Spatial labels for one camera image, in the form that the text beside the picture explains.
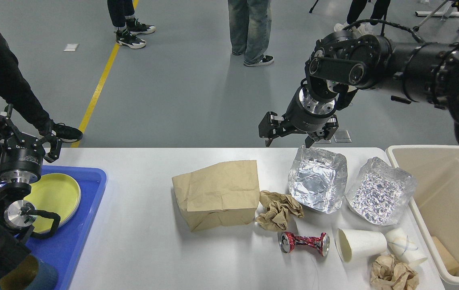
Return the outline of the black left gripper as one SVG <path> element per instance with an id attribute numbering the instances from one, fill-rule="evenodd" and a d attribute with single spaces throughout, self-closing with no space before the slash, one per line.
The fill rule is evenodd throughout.
<path id="1" fill-rule="evenodd" d="M 13 104 L 8 104 L 0 113 L 0 142 L 2 154 L 0 159 L 0 180 L 3 182 L 37 182 L 41 178 L 43 160 L 53 163 L 60 157 L 62 139 L 54 130 L 54 122 L 48 121 L 44 129 L 39 131 L 36 138 L 36 149 L 24 147 L 22 132 L 12 122 Z M 15 143 L 9 144 L 9 138 L 14 137 Z M 49 143 L 50 149 L 46 153 L 43 144 Z"/>

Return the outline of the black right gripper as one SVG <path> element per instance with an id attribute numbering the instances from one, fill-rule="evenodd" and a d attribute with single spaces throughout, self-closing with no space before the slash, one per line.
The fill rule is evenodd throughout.
<path id="1" fill-rule="evenodd" d="M 306 133 L 305 147 L 314 145 L 314 137 L 329 140 L 339 128 L 336 112 L 336 93 L 323 91 L 325 99 L 311 92 L 308 87 L 299 87 L 286 112 L 279 116 L 275 112 L 267 112 L 258 125 L 260 138 L 264 139 L 265 147 L 270 147 L 273 140 L 289 134 Z"/>

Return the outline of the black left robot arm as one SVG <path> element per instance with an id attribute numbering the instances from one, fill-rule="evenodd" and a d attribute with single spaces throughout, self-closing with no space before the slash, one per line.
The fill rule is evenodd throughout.
<path id="1" fill-rule="evenodd" d="M 41 179 L 44 160 L 60 157 L 62 140 L 53 132 L 35 137 L 12 122 L 13 105 L 0 114 L 0 279 L 30 254 L 29 238 L 47 239 L 59 228 L 60 215 L 36 209 L 25 200 Z"/>

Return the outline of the crumpled paper under arm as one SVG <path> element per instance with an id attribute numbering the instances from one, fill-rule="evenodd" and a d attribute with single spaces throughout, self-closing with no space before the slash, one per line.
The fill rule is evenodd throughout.
<path id="1" fill-rule="evenodd" d="M 419 274 L 394 255 L 381 255 L 371 266 L 370 284 L 375 290 L 415 290 Z"/>

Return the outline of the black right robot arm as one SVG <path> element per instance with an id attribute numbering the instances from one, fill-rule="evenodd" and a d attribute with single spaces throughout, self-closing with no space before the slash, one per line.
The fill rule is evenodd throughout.
<path id="1" fill-rule="evenodd" d="M 395 102 L 427 102 L 449 111 L 459 144 L 459 42 L 426 42 L 411 28 L 379 22 L 410 33 L 415 42 L 370 34 L 356 38 L 350 26 L 318 39 L 286 112 L 267 112 L 258 125 L 267 147 L 290 134 L 306 134 L 306 147 L 331 139 L 339 127 L 336 111 L 368 89 L 391 91 Z"/>

